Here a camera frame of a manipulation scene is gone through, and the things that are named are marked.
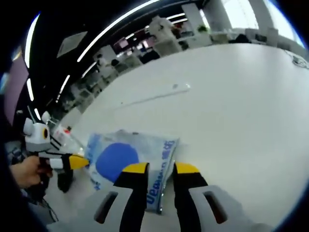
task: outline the white table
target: white table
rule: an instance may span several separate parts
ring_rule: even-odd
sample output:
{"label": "white table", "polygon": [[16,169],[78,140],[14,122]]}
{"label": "white table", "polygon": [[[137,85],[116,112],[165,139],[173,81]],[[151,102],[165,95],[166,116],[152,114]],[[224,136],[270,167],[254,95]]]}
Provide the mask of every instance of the white table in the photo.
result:
{"label": "white table", "polygon": [[[188,92],[129,104],[183,83]],[[309,177],[309,71],[293,65],[283,50],[255,44],[177,53],[117,78],[72,133],[86,144],[92,132],[119,129],[179,136],[178,161],[199,168],[255,222],[276,226]],[[150,220],[178,228],[171,186],[167,191],[165,217],[147,214],[144,228]]]}

